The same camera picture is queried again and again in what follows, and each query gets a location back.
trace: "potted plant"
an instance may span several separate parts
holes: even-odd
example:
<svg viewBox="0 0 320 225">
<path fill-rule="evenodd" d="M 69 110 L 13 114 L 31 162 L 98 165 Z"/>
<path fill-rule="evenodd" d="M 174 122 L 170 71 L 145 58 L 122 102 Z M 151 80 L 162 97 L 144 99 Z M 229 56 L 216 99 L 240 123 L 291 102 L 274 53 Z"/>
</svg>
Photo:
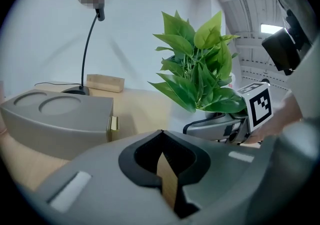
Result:
<svg viewBox="0 0 320 225">
<path fill-rule="evenodd" d="M 218 12 L 197 32 L 189 20 L 162 12 L 164 34 L 154 34 L 170 47 L 159 46 L 156 51 L 170 50 L 173 56 L 162 59 L 164 80 L 151 83 L 189 113 L 237 113 L 246 108 L 241 96 L 227 88 L 231 83 L 232 58 L 227 44 L 236 35 L 221 36 L 222 12 Z"/>
</svg>

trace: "ceiling light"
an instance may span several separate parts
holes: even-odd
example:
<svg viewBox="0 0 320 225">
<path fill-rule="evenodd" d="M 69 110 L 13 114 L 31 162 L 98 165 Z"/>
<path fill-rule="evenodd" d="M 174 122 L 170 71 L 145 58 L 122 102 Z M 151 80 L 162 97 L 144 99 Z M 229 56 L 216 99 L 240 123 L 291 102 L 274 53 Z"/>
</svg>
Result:
<svg viewBox="0 0 320 225">
<path fill-rule="evenodd" d="M 281 29 L 283 29 L 283 27 L 261 24 L 261 32 L 262 33 L 274 34 Z"/>
</svg>

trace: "black cable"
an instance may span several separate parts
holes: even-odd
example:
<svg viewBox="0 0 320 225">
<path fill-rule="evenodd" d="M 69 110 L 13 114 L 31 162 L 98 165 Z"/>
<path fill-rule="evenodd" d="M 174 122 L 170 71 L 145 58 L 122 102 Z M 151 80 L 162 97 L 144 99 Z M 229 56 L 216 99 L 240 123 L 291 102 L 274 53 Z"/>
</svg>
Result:
<svg viewBox="0 0 320 225">
<path fill-rule="evenodd" d="M 89 44 L 91 32 L 92 32 L 92 30 L 94 28 L 94 25 L 96 23 L 98 15 L 99 15 L 99 13 L 97 13 L 95 15 L 95 17 L 94 17 L 94 20 L 93 20 L 92 26 L 90 28 L 89 35 L 88 35 L 88 38 L 86 40 L 86 44 L 85 44 L 85 49 L 84 49 L 84 54 L 83 54 L 83 61 L 82 61 L 82 71 L 81 71 L 81 86 L 79 87 L 80 89 L 84 88 L 84 73 L 85 73 L 85 63 L 86 63 L 87 49 L 88 49 L 88 44 Z"/>
<path fill-rule="evenodd" d="M 55 86 L 69 86 L 69 85 L 81 86 L 80 83 L 49 83 L 49 82 L 36 83 L 34 86 L 41 85 L 41 84 L 50 84 L 50 85 L 55 85 Z"/>
</svg>

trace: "wooden block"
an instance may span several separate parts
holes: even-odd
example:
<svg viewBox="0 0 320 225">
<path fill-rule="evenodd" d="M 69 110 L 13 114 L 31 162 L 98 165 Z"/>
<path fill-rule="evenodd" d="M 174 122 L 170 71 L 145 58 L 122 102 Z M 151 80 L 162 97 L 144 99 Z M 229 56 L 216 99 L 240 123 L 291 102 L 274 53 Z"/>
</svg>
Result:
<svg viewBox="0 0 320 225">
<path fill-rule="evenodd" d="M 178 178 L 163 153 L 158 160 L 156 175 L 162 178 L 162 196 L 173 210 L 177 197 Z"/>
<path fill-rule="evenodd" d="M 120 93 L 125 86 L 125 79 L 120 77 L 88 74 L 86 76 L 86 86 L 93 89 Z"/>
</svg>

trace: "green leaf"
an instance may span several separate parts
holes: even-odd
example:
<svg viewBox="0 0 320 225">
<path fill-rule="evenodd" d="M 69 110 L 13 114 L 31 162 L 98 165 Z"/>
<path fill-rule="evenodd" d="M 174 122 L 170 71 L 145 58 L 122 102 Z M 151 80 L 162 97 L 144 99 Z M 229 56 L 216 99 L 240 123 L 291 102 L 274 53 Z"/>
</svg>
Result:
<svg viewBox="0 0 320 225">
<path fill-rule="evenodd" d="M 173 51 L 174 52 L 174 50 L 172 48 L 162 47 L 162 46 L 158 46 L 155 50 L 156 51 L 169 50 L 169 51 Z"/>
<path fill-rule="evenodd" d="M 230 88 L 218 88 L 213 91 L 213 99 L 203 110 L 209 112 L 237 113 L 246 107 L 245 101 Z"/>
<path fill-rule="evenodd" d="M 239 53 L 234 53 L 234 54 L 232 54 L 232 56 L 231 56 L 231 58 L 233 59 L 233 58 L 236 58 L 237 56 L 239 55 Z"/>
<path fill-rule="evenodd" d="M 179 77 L 184 76 L 184 70 L 178 63 L 166 59 L 162 59 L 161 63 L 163 64 L 161 68 L 162 71 L 170 71 L 172 74 Z"/>
<path fill-rule="evenodd" d="M 214 87 L 216 86 L 216 81 L 210 75 L 210 71 L 208 71 L 208 68 L 206 66 L 204 66 L 203 69 L 199 66 L 198 71 L 199 71 L 198 77 L 199 78 L 201 77 L 203 82 L 203 91 L 202 91 L 200 103 L 202 105 L 208 105 L 212 101 L 213 90 L 214 90 Z"/>
<path fill-rule="evenodd" d="M 175 56 L 176 59 L 183 60 L 184 57 L 185 57 L 185 54 L 175 51 L 174 52 L 174 56 Z"/>
<path fill-rule="evenodd" d="M 186 109 L 189 112 L 196 112 L 196 104 L 190 99 L 181 99 L 175 91 L 169 86 L 168 83 L 162 82 L 162 83 L 151 83 L 152 86 L 154 86 L 157 90 L 159 90 L 164 95 L 168 96 L 171 100 L 179 104 L 182 108 Z"/>
<path fill-rule="evenodd" d="M 216 88 L 218 87 L 218 82 L 216 77 L 209 71 L 207 65 L 204 65 L 202 67 L 202 79 L 207 81 L 207 83 L 212 87 Z"/>
<path fill-rule="evenodd" d="M 162 15 L 164 22 L 164 33 L 166 35 L 181 36 L 188 40 L 191 45 L 194 44 L 195 30 L 189 23 L 185 22 L 181 18 L 173 17 L 165 12 L 162 12 Z"/>
<path fill-rule="evenodd" d="M 175 55 L 170 56 L 169 58 L 166 58 L 165 60 L 169 61 L 169 62 L 176 63 L 176 64 L 178 64 L 178 65 L 180 65 L 182 67 L 182 60 L 177 59 L 177 57 Z"/>
<path fill-rule="evenodd" d="M 177 10 L 175 10 L 174 17 L 179 19 L 179 20 L 182 20 Z"/>
<path fill-rule="evenodd" d="M 208 54 L 205 55 L 205 64 L 208 69 L 213 72 L 217 69 L 217 54 L 219 53 L 221 45 L 214 46 Z"/>
<path fill-rule="evenodd" d="M 219 11 L 202 25 L 194 35 L 194 44 L 198 49 L 210 49 L 220 42 L 222 12 Z"/>
<path fill-rule="evenodd" d="M 221 42 L 221 49 L 217 54 L 217 61 L 220 64 L 220 74 L 221 80 L 226 80 L 230 76 L 232 70 L 232 57 L 229 48 L 225 42 Z"/>
<path fill-rule="evenodd" d="M 228 44 L 232 39 L 240 38 L 239 35 L 223 35 L 220 37 L 221 41 L 224 41 L 226 44 Z"/>
<path fill-rule="evenodd" d="M 176 75 L 167 75 L 157 73 L 168 85 L 174 90 L 174 92 L 181 98 L 188 98 L 196 102 L 197 90 L 195 85 L 190 80 L 179 77 Z"/>
<path fill-rule="evenodd" d="M 232 82 L 232 76 L 229 76 L 226 80 L 220 80 L 218 81 L 218 85 L 220 87 L 224 87 L 226 85 L 229 85 Z"/>
<path fill-rule="evenodd" d="M 209 71 L 213 74 L 217 73 L 221 69 L 221 65 L 217 60 L 210 62 L 210 63 L 208 62 L 207 67 L 208 67 Z"/>
<path fill-rule="evenodd" d="M 183 53 L 186 55 L 192 55 L 193 47 L 192 45 L 180 35 L 161 35 L 153 34 L 156 38 L 162 40 L 171 46 L 175 51 Z"/>
</svg>

